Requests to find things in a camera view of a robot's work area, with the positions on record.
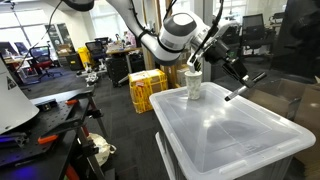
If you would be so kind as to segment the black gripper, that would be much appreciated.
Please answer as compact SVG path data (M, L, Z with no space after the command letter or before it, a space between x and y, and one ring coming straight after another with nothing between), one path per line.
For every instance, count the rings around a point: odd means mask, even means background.
M211 64L223 61L223 71L234 79L241 80L241 83L247 88L252 88L254 83L257 83L267 76L266 72L261 72L251 79L247 75L248 71L239 58L232 57L229 52L230 48L222 40L217 40L206 49L204 57L205 60Z

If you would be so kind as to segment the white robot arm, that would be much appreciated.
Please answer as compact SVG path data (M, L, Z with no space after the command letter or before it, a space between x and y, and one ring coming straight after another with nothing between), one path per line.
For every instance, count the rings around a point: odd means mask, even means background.
M192 73L200 71L199 59L204 58L210 64L222 60L223 70L246 88L253 87L266 77L262 72L250 78L239 58L230 55L230 49L223 42L222 35L233 23L222 23L222 8L211 26L206 25L195 13L185 11L167 17L159 33L154 34L140 23L133 0L106 1L120 14L128 29L153 54L154 60L162 66L174 65L184 48L190 44L194 52L187 64Z

